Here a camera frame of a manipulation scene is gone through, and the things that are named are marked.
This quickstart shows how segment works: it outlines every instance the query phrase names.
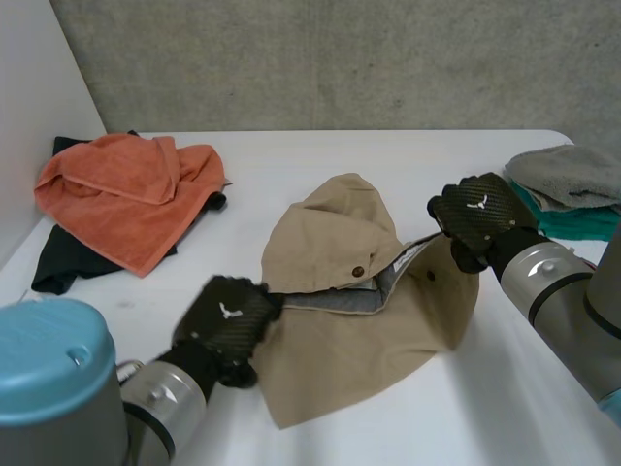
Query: khaki fabric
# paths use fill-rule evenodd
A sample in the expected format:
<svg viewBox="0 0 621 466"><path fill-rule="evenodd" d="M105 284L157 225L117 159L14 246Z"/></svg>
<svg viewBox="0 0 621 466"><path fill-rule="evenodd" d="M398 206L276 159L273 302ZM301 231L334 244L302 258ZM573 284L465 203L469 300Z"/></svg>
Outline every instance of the khaki fabric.
<svg viewBox="0 0 621 466"><path fill-rule="evenodd" d="M363 401L454 349L478 293L445 237L403 246L377 191L355 174L293 204L262 265L271 291L287 293L252 361L280 428ZM355 287L369 280L376 286Z"/></svg>

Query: white logo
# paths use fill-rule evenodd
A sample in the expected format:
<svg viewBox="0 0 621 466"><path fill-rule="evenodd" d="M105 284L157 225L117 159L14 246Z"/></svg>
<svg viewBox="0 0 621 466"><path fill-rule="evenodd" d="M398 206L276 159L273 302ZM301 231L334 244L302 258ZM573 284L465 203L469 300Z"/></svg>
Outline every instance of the white logo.
<svg viewBox="0 0 621 466"><path fill-rule="evenodd" d="M224 318L239 317L244 315L242 311L229 311L224 307L224 303L220 303L220 310L222 311L222 315L224 316Z"/></svg>
<svg viewBox="0 0 621 466"><path fill-rule="evenodd" d="M485 210L485 204L487 203L487 194L483 197L483 202L479 202L478 204L466 204L466 207L470 207L471 209L482 209Z"/></svg>

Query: gray lining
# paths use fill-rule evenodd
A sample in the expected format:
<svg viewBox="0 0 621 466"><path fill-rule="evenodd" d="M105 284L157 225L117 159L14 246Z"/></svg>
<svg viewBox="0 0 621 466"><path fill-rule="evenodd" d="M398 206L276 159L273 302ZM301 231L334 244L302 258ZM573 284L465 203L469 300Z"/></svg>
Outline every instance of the gray lining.
<svg viewBox="0 0 621 466"><path fill-rule="evenodd" d="M320 310L343 314L375 314L385 306L388 296L399 278L424 248L420 248L413 253L411 257L398 267L397 271L395 271L395 264L398 264L400 260L402 260L402 257L407 256L411 250L428 243L439 234L440 233L436 233L408 245L388 267L374 276L377 284L376 290L330 288L316 291L315 293L291 293L285 295L284 308Z"/></svg>

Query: white wall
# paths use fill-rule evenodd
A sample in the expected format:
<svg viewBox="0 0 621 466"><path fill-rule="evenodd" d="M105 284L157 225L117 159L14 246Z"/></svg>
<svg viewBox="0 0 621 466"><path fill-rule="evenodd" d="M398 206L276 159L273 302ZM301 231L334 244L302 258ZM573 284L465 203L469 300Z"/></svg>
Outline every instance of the white wall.
<svg viewBox="0 0 621 466"><path fill-rule="evenodd" d="M54 136L105 132L48 0L0 0L0 266L41 218Z"/></svg>

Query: teal towel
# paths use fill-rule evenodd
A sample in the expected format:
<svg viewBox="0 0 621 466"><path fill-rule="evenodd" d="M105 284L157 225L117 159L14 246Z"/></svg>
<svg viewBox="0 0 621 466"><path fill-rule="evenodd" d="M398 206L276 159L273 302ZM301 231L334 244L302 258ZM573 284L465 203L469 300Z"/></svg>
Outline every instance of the teal towel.
<svg viewBox="0 0 621 466"><path fill-rule="evenodd" d="M545 236L563 240L610 241L621 216L609 207L543 212L531 195L515 182L511 187L529 207Z"/></svg>

